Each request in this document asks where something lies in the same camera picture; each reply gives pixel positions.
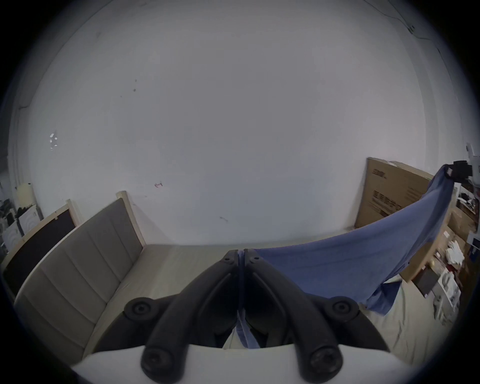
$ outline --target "screw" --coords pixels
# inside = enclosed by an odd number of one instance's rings
[[[333,373],[342,366],[342,355],[333,347],[322,347],[312,353],[310,366],[317,373]]]
[[[167,351],[150,347],[145,350],[142,368],[151,373],[167,372],[173,366],[173,358]]]
[[[150,305],[147,303],[141,301],[139,303],[136,303],[133,308],[132,308],[133,313],[136,315],[143,315],[145,313],[150,312]]]
[[[333,305],[333,310],[335,312],[345,314],[350,312],[350,305],[346,301],[339,301]]]

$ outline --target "black cable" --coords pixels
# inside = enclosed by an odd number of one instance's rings
[[[370,5],[370,6],[371,6],[373,9],[375,9],[377,12],[379,12],[380,14],[382,14],[383,16],[390,17],[391,19],[396,19],[396,20],[400,21],[400,22],[403,24],[403,26],[404,26],[415,38],[417,38],[418,40],[428,40],[428,41],[431,41],[432,44],[433,44],[433,46],[437,49],[438,54],[440,55],[440,59],[442,59],[442,62],[444,63],[445,69],[447,70],[448,77],[450,78],[450,82],[451,82],[452,87],[453,87],[453,80],[452,80],[452,76],[450,75],[450,71],[448,70],[448,66],[447,66],[447,64],[445,63],[444,57],[442,56],[442,53],[440,52],[440,49],[436,46],[436,44],[434,43],[434,41],[433,41],[432,39],[430,39],[430,38],[428,38],[428,37],[421,37],[421,36],[415,35],[415,33],[414,33],[414,27],[413,27],[413,26],[411,26],[411,27],[408,26],[408,23],[407,23],[407,21],[405,20],[405,17],[402,16],[402,14],[398,11],[398,9],[396,8],[396,6],[393,5],[393,4],[390,2],[390,0],[387,0],[388,3],[395,9],[395,11],[400,15],[400,17],[403,19],[403,21],[400,20],[398,17],[390,16],[390,15],[387,15],[386,13],[383,13],[381,10],[379,10],[379,9],[378,9],[377,7],[375,7],[373,4],[369,3],[367,0],[363,0],[363,1],[364,1],[365,3],[367,3],[368,5]],[[458,103],[459,101],[458,101],[458,97],[457,97],[457,95],[456,95],[456,93],[455,93],[455,90],[454,90],[454,95],[455,95],[455,97],[456,97],[456,99],[457,99],[457,103]],[[465,143],[465,139],[464,139],[464,135],[463,135],[463,126],[462,126],[462,122],[461,122],[461,121],[462,121],[462,115],[461,115],[461,113],[460,113],[460,110],[458,111],[458,115],[459,115],[459,117],[460,117],[460,130],[462,131],[462,142]]]
[[[377,12],[381,13],[383,16],[386,16],[386,17],[390,17],[391,19],[395,19],[395,20],[398,20],[400,21],[406,29],[408,29],[410,31],[410,28],[408,27],[408,25],[406,24],[406,22],[404,23],[403,21],[401,21],[398,17],[395,17],[395,16],[390,16],[390,15],[387,15],[386,13],[383,13],[381,10],[379,10],[377,7],[375,7],[373,4],[370,4],[367,0],[363,0],[365,3],[367,3],[368,5],[370,5],[373,9],[375,9]]]

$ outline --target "gray headboard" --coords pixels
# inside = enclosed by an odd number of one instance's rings
[[[120,198],[77,227],[39,262],[20,288],[15,309],[58,358],[75,364],[141,251]]]

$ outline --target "wooden frame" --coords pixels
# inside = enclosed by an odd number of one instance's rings
[[[7,267],[8,263],[14,258],[14,256],[17,254],[17,252],[21,249],[21,247],[27,242],[29,241],[33,235],[35,235],[38,231],[40,231],[45,225],[47,225],[50,221],[52,220],[56,220],[58,218],[58,216],[60,216],[62,213],[64,213],[65,211],[70,211],[70,216],[72,217],[72,221],[73,221],[73,224],[77,227],[78,224],[75,220],[75,217],[74,217],[74,211],[72,210],[72,202],[69,200],[67,200],[67,203],[57,209],[55,212],[53,212],[51,215],[47,216],[46,218],[44,218],[42,221],[40,221],[36,226],[35,228],[33,228],[31,231],[28,231],[27,233],[25,233],[25,236],[23,236],[20,241],[15,244],[14,248],[12,249],[11,252],[8,252],[8,254],[5,256],[5,259],[3,259],[2,263],[0,264],[0,273],[3,273],[3,271],[5,270],[5,268]]]
[[[140,227],[138,226],[137,220],[135,219],[135,216],[133,214],[133,209],[132,205],[130,204],[130,200],[128,198],[127,191],[120,191],[117,192],[117,199],[123,199],[123,202],[125,203],[125,208],[127,209],[128,217],[130,218],[130,221],[132,223],[133,229],[135,230],[135,233],[138,237],[138,240],[142,247],[146,245],[144,237],[140,231]]]

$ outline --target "blue sheet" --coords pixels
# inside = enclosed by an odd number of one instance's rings
[[[281,248],[256,249],[304,292],[347,296],[372,311],[387,314],[400,282],[384,284],[437,236],[452,198],[453,181],[440,168],[417,202],[377,222],[325,240]],[[245,346],[249,330],[239,315],[237,331]]]

